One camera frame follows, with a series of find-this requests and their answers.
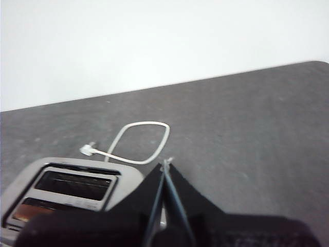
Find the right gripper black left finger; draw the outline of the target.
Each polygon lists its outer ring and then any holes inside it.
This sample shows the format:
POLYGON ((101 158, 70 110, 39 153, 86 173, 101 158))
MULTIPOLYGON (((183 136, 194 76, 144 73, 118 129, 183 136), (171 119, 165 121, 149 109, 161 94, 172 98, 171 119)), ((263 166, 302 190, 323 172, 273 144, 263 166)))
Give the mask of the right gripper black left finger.
POLYGON ((109 211, 55 211, 33 217, 15 246, 141 246, 162 172, 157 165, 109 211))

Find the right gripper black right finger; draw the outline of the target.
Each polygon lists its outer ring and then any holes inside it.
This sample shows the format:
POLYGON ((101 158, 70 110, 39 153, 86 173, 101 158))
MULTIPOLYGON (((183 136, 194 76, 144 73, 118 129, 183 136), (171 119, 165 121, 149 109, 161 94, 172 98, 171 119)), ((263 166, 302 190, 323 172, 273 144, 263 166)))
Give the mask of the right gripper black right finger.
POLYGON ((320 246, 302 221, 282 216, 230 214, 164 165, 170 205, 194 246, 320 246))

